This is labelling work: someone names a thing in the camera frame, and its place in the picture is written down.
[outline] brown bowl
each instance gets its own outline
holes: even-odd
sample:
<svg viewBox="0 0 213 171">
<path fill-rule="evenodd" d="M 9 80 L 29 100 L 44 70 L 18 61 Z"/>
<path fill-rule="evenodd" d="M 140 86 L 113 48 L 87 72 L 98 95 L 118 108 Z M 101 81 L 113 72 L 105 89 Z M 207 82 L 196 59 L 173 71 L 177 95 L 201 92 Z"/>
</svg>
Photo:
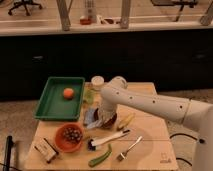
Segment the brown bowl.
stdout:
<svg viewBox="0 0 213 171">
<path fill-rule="evenodd" d="M 83 137 L 83 130 L 77 123 L 66 123 L 60 126 L 59 129 L 56 131 L 54 140 L 57 149 L 64 153 L 77 151 L 82 145 L 82 137 L 78 142 L 67 140 L 67 138 L 64 136 L 64 132 L 69 128 L 80 131 Z"/>
<path fill-rule="evenodd" d="M 94 112 L 94 119 L 98 120 L 98 108 Z M 110 119 L 109 121 L 104 123 L 101 127 L 104 129 L 109 129 L 114 125 L 116 120 L 117 120 L 117 113 L 115 113 L 115 115 L 112 117 L 112 119 Z"/>
</svg>

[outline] bottle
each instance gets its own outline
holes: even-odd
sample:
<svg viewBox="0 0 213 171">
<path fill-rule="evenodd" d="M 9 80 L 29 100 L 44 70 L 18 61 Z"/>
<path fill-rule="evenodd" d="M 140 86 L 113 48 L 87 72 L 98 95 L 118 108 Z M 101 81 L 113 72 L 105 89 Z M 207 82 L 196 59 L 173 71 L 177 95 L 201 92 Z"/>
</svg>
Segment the bottle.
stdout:
<svg viewBox="0 0 213 171">
<path fill-rule="evenodd" d="M 86 18 L 91 20 L 92 23 L 97 23 L 97 14 L 94 0 L 85 0 L 85 12 L 84 15 Z"/>
</svg>

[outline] orange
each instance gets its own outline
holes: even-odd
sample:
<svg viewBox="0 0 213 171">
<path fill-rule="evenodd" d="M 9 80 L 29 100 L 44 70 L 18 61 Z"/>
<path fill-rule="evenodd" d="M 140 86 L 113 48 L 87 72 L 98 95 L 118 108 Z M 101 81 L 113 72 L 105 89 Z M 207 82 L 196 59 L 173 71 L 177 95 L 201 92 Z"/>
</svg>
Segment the orange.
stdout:
<svg viewBox="0 0 213 171">
<path fill-rule="evenodd" d="M 74 96 L 74 90 L 72 88 L 65 88 L 63 91 L 63 97 L 65 99 L 72 99 Z"/>
</svg>

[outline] cable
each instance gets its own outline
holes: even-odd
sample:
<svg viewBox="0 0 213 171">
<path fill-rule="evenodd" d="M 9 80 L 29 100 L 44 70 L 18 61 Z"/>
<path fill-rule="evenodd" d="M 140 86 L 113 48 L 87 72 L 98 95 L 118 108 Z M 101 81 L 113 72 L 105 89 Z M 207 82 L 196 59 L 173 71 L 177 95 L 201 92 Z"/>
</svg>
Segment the cable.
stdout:
<svg viewBox="0 0 213 171">
<path fill-rule="evenodd" d="M 176 133 L 176 134 L 171 135 L 170 138 L 173 138 L 173 137 L 178 136 L 178 135 L 187 136 L 187 137 L 192 138 L 192 139 L 194 139 L 195 141 L 197 141 L 197 138 L 193 137 L 192 135 L 185 134 L 185 133 Z"/>
<path fill-rule="evenodd" d="M 176 160 L 182 160 L 184 162 L 186 162 L 188 165 L 192 166 L 192 163 L 190 163 L 188 160 L 181 158 L 181 157 L 177 157 Z"/>
<path fill-rule="evenodd" d="M 17 169 L 17 168 L 15 168 L 15 167 L 12 167 L 12 166 L 10 166 L 10 168 L 11 169 L 14 169 L 14 170 L 17 170 L 17 171 L 22 171 L 22 170 L 20 170 L 20 169 Z"/>
<path fill-rule="evenodd" d="M 179 136 L 179 135 L 183 135 L 183 136 L 192 138 L 193 140 L 197 141 L 197 138 L 193 137 L 192 135 L 185 134 L 185 133 L 176 133 L 176 134 L 173 134 L 173 135 L 170 136 L 170 139 L 172 139 L 175 136 Z M 188 160 L 184 159 L 184 158 L 177 157 L 176 160 L 182 160 L 182 161 L 186 162 L 188 165 L 192 166 L 192 163 L 189 162 Z"/>
</svg>

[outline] metal utensil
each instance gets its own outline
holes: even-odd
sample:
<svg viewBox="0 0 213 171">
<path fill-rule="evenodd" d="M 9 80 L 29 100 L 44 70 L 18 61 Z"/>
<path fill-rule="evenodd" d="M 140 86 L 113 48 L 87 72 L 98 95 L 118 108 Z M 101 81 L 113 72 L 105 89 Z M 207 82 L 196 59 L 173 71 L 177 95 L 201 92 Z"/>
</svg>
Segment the metal utensil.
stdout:
<svg viewBox="0 0 213 171">
<path fill-rule="evenodd" d="M 134 144 L 132 144 L 126 151 L 123 151 L 122 153 L 120 153 L 120 154 L 117 156 L 117 160 L 118 160 L 118 161 L 122 161 L 123 159 L 125 159 L 126 156 L 127 156 L 127 153 L 128 153 L 137 143 L 139 143 L 141 139 L 142 139 L 142 136 L 138 137 L 138 139 L 135 141 Z"/>
</svg>

